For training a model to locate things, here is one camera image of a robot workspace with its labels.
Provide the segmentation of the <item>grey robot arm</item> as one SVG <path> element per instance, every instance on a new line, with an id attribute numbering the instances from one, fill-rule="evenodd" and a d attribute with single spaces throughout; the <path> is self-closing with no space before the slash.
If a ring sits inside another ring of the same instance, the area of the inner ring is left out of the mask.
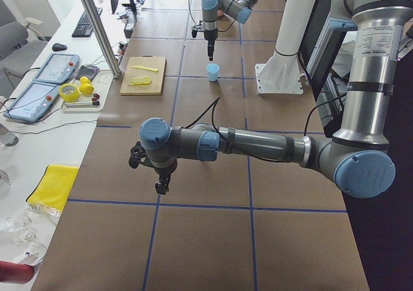
<path id="1" fill-rule="evenodd" d="M 295 139 L 214 124 L 171 127 L 163 119 L 150 118 L 139 129 L 129 165 L 153 168 L 159 176 L 158 194 L 168 192 L 178 159 L 214 161 L 219 152 L 297 163 L 323 174 L 353 197 L 381 194 L 396 177 L 383 129 L 399 43 L 411 17 L 412 0 L 331 0 L 331 27 L 355 30 L 357 37 L 341 127 L 330 139 Z"/>
<path id="2" fill-rule="evenodd" d="M 192 37 L 196 37 L 198 32 L 204 33 L 204 38 L 208 41 L 209 61 L 213 61 L 214 45 L 218 37 L 218 11 L 222 11 L 237 22 L 245 24 L 257 2 L 258 0 L 201 0 L 203 18 L 192 27 Z"/>

